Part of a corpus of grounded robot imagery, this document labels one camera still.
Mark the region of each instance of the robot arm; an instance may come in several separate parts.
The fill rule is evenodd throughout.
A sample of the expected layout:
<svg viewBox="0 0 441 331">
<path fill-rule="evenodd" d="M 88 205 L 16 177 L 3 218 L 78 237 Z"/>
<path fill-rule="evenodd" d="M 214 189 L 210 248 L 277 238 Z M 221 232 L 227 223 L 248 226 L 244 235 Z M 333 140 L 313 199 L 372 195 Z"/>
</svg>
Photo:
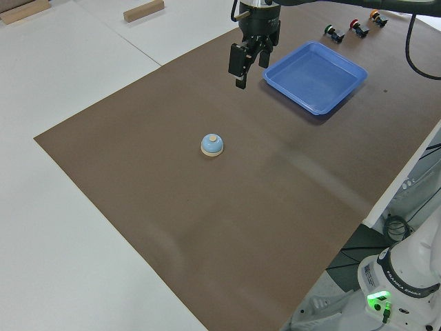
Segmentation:
<svg viewBox="0 0 441 331">
<path fill-rule="evenodd" d="M 247 73 L 259 58 L 259 66 L 267 68 L 269 56 L 277 46 L 280 32 L 280 7 L 297 6 L 317 0 L 240 0 L 239 15 L 234 16 L 238 0 L 234 0 L 232 20 L 243 32 L 242 43 L 233 43 L 228 72 L 236 77 L 236 86 L 244 89 Z M 441 17 L 441 0 L 329 0 L 356 6 Z"/>
</svg>

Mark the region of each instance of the wooden stick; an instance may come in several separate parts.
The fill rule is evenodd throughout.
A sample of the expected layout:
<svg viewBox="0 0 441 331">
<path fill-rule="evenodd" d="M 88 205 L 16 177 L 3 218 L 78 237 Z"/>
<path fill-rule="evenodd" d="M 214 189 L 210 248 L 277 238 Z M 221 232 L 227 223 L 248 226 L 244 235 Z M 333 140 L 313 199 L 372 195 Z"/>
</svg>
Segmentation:
<svg viewBox="0 0 441 331">
<path fill-rule="evenodd" d="M 49 0 L 35 0 L 20 7 L 8 10 L 7 12 L 2 12 L 0 14 L 0 19 L 5 24 L 11 24 L 48 8 L 50 8 Z"/>
<path fill-rule="evenodd" d="M 162 9 L 164 9 L 164 0 L 153 0 L 145 5 L 124 12 L 124 19 L 126 22 L 133 22 Z"/>
</svg>

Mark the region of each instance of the blue plastic tray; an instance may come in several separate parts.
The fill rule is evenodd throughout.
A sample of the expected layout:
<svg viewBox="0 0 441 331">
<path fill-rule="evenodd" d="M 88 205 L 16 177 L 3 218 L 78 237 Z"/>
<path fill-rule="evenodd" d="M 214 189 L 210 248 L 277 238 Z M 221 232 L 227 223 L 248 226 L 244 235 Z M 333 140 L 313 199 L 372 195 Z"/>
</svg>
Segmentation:
<svg viewBox="0 0 441 331">
<path fill-rule="evenodd" d="M 367 71 L 317 41 L 308 41 L 263 72 L 269 85 L 314 115 L 327 114 Z"/>
</svg>

